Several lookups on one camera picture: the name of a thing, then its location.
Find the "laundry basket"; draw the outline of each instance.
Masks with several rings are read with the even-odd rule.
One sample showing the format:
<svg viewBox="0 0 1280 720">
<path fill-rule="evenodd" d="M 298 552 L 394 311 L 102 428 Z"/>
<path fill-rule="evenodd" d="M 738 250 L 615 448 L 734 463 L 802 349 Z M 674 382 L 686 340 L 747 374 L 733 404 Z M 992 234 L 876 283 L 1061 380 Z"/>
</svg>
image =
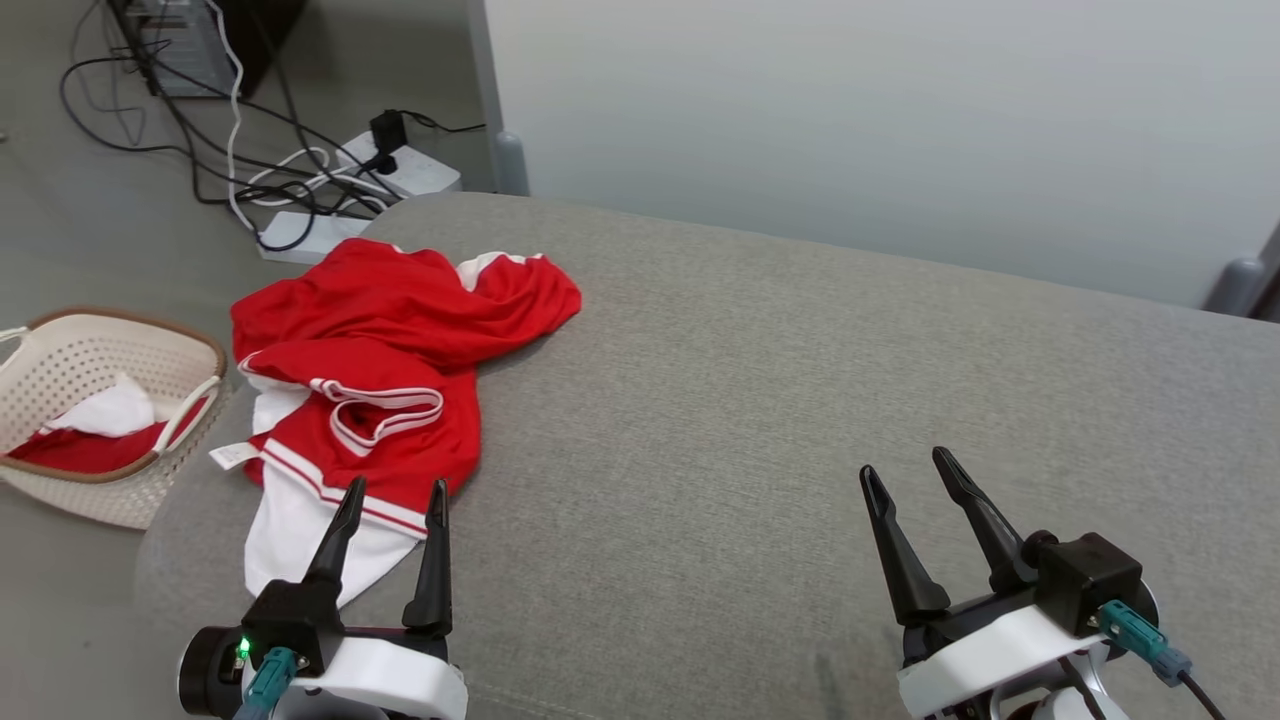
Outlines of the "laundry basket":
<svg viewBox="0 0 1280 720">
<path fill-rule="evenodd" d="M 221 410 L 227 355 L 212 338 L 102 307 L 68 307 L 0 332 L 20 345 L 0 365 L 0 478 L 77 515 L 145 529 L 173 475 Z M 72 473 L 6 454 L 125 373 L 169 418 L 150 452 L 110 473 Z M 193 419 L 178 432 L 187 415 Z"/>
</svg>

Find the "gray sofa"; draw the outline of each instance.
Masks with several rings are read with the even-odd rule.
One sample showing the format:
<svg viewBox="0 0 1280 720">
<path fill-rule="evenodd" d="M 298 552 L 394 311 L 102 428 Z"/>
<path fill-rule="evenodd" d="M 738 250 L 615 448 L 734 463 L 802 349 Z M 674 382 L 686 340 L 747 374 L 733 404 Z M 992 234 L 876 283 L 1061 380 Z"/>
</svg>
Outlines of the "gray sofa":
<svg viewBox="0 0 1280 720">
<path fill-rule="evenodd" d="M 371 237 L 547 252 L 584 309 L 481 369 L 484 457 L 452 506 L 470 717 L 905 717 L 856 483 L 879 470 L 952 600 L 986 589 L 929 460 L 1024 534 L 1096 530 L 1234 717 L 1280 678 L 1280 327 L 1042 282 L 529 199 L 401 204 Z M 207 447 L 244 439 L 239 392 Z M 178 652 L 250 603 L 259 491 L 204 452 L 147 533 L 137 602 Z M 415 552 L 352 602 L 397 625 Z M 1134 717 L 1201 717 L 1140 661 Z"/>
</svg>

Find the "red cloth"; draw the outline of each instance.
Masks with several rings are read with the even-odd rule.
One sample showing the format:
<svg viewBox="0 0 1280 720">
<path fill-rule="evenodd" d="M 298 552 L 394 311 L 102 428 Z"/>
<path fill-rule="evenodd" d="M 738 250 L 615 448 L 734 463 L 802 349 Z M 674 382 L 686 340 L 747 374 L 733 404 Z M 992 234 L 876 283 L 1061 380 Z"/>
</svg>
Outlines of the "red cloth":
<svg viewBox="0 0 1280 720">
<path fill-rule="evenodd" d="M 191 407 L 187 416 L 178 424 L 173 437 L 179 437 L 200 415 L 206 398 Z M 9 451 L 9 457 L 24 460 L 33 465 L 65 470 L 68 473 L 87 473 L 97 475 L 124 468 L 129 462 L 151 452 L 166 423 L 156 423 L 146 429 L 124 437 L 95 436 L 70 428 L 60 428 L 47 433 L 31 436 L 20 446 Z"/>
<path fill-rule="evenodd" d="M 233 350 L 251 380 L 311 389 L 251 442 L 320 497 L 365 475 L 365 511 L 421 532 L 435 479 L 457 492 L 480 459 L 475 364 L 580 307 L 577 287 L 544 258 L 499 256 L 468 291 L 439 252 L 347 240 L 302 277 L 232 306 Z M 261 483 L 261 460 L 246 473 Z"/>
</svg>

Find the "computer tower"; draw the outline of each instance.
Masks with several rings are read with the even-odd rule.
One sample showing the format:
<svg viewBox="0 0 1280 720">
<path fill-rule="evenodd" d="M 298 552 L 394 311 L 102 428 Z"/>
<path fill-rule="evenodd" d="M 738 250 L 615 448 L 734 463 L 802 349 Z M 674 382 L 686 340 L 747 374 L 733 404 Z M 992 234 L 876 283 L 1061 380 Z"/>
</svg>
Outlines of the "computer tower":
<svg viewBox="0 0 1280 720">
<path fill-rule="evenodd" d="M 152 95 L 160 90 L 173 97 L 220 97 L 230 92 L 236 72 L 218 35 L 218 19 L 205 0 L 105 1 L 134 56 L 154 55 L 174 70 L 216 88 L 211 91 L 160 65 L 140 63 Z M 244 65 L 241 97 L 248 97 L 270 67 L 273 47 L 284 44 L 307 0 L 215 1 L 223 10 L 232 50 Z"/>
</svg>

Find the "white power strip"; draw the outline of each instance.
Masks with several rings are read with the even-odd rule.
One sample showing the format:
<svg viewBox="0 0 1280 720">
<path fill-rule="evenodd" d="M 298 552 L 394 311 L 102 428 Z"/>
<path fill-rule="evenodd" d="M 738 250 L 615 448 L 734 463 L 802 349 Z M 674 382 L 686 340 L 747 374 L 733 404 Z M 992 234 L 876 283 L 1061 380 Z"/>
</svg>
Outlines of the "white power strip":
<svg viewBox="0 0 1280 720">
<path fill-rule="evenodd" d="M 372 160 L 378 155 L 378 147 L 374 145 L 374 133 L 367 131 L 343 145 L 343 149 L 347 152 L 339 152 L 337 158 L 342 165 L 355 164 L 352 155 L 361 164 Z M 392 158 L 396 159 L 396 172 L 385 176 L 378 173 L 378 179 L 394 190 L 401 197 L 454 192 L 462 188 L 462 173 L 444 163 L 433 160 L 407 145 L 392 152 Z M 366 172 L 364 177 L 372 179 L 370 174 L 374 172 L 376 170 Z M 310 215 L 307 213 L 293 213 L 291 210 L 276 213 L 271 224 L 266 225 L 266 231 L 262 232 L 262 245 L 283 247 L 297 241 L 306 232 L 308 219 Z M 315 265 L 320 260 L 324 260 L 324 256 L 330 250 L 338 247 L 339 242 L 348 237 L 360 237 L 365 232 L 365 228 L 369 227 L 369 223 L 370 220 L 357 220 L 338 215 L 316 215 L 311 225 L 311 232 L 307 233 L 307 238 L 297 247 L 273 251 L 259 245 L 257 250 L 268 260 Z"/>
<path fill-rule="evenodd" d="M 266 229 L 262 232 L 262 245 L 283 247 L 297 241 L 306 232 L 310 218 L 311 215 L 307 213 L 280 210 L 271 219 L 271 224 L 266 225 Z M 268 260 L 315 265 L 320 260 L 324 260 L 324 256 L 330 250 L 338 247 L 339 242 L 348 237 L 360 237 L 365 232 L 365 228 L 369 227 L 369 223 L 370 220 L 357 220 L 339 215 L 316 215 L 315 224 L 311 225 L 311 232 L 307 233 L 307 238 L 297 247 L 274 251 L 259 245 L 257 251 Z"/>
<path fill-rule="evenodd" d="M 342 147 L 347 152 L 338 154 L 338 163 L 343 165 L 351 163 L 352 155 L 361 164 L 372 160 L 378 155 L 378 146 L 374 145 L 374 133 L 369 131 L 360 133 Z M 396 160 L 394 173 L 384 176 L 378 173 L 378 170 L 369 170 L 365 174 L 376 173 L 379 181 L 387 183 L 402 197 L 431 195 L 434 192 L 453 192 L 462 188 L 462 173 L 444 163 L 433 160 L 408 145 L 392 152 L 392 158 Z"/>
</svg>

